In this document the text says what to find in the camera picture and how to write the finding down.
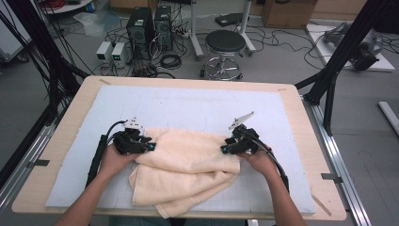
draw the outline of cream towel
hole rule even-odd
[[[176,217],[230,186],[239,158],[223,154],[221,135],[183,129],[147,129],[156,142],[129,177],[135,206],[154,205],[163,218]]]

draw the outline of power supply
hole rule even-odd
[[[128,54],[124,42],[117,42],[114,51],[112,51],[112,58],[117,68],[124,68],[128,59]]]
[[[103,63],[103,67],[111,67],[112,65],[112,44],[111,41],[103,41],[97,50],[97,58]]]

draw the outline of gray floor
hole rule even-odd
[[[119,20],[107,10],[98,11],[106,23],[105,29],[119,26]],[[61,21],[73,22],[67,15]],[[253,25],[261,25],[259,18],[251,18]],[[76,53],[93,70],[99,65],[95,52],[104,40],[101,37],[87,37],[82,25],[63,25],[70,32],[67,40]],[[198,20],[200,43],[209,29],[216,28],[212,16]],[[249,28],[249,32],[259,31]],[[269,37],[273,29],[265,29]],[[307,37],[303,30],[287,30]],[[256,34],[248,34],[259,39]],[[288,42],[295,49],[310,44],[293,35],[277,33],[279,42]],[[200,69],[210,57],[204,46],[205,57],[196,60],[191,43],[184,42],[187,53],[182,57],[183,66],[173,71],[177,78],[200,79]],[[253,56],[238,57],[244,77],[242,82],[295,84],[317,72],[303,59],[307,50],[294,52],[288,45],[267,46]],[[394,66],[399,67],[399,56],[387,51],[383,56]],[[307,56],[316,67],[323,67],[318,58]],[[79,68],[88,72],[83,63],[75,58]],[[30,127],[36,121],[48,100],[46,90],[39,73],[31,62],[12,62],[0,69],[0,167],[18,147]],[[104,73],[100,69],[95,74]],[[399,115],[399,70],[392,73],[354,72],[342,70],[337,81],[336,98],[332,116],[332,132],[341,151],[343,160],[373,225],[399,225],[399,138],[382,114],[377,103],[388,102],[393,111]],[[301,89],[301,94],[310,88]],[[0,216],[2,225],[50,225],[58,216],[35,216],[13,213],[8,207]],[[91,225],[106,225],[105,217],[95,217]],[[321,222],[309,221],[310,225],[354,225],[350,214],[345,221]],[[261,221],[261,225],[272,225],[272,222]]]

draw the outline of wooden table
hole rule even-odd
[[[101,86],[120,85],[159,88],[237,89],[278,92],[283,101],[288,121],[295,138],[303,168],[310,183],[316,214],[305,219],[344,220],[346,213],[341,197],[332,180],[324,180],[321,173],[330,173],[311,122],[300,96],[293,85],[202,80],[125,78],[109,76],[88,77],[73,99],[68,111],[57,127],[40,159],[50,160],[47,167],[36,166],[12,204],[17,213],[63,213],[65,208],[45,206],[56,177],[74,138],[85,119]],[[155,211],[103,210],[96,214],[121,216],[158,216]],[[273,218],[253,213],[187,212],[182,218]]]

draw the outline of round stool seat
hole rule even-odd
[[[246,40],[237,32],[230,30],[217,30],[206,37],[210,48],[218,52],[239,52],[246,46]]]

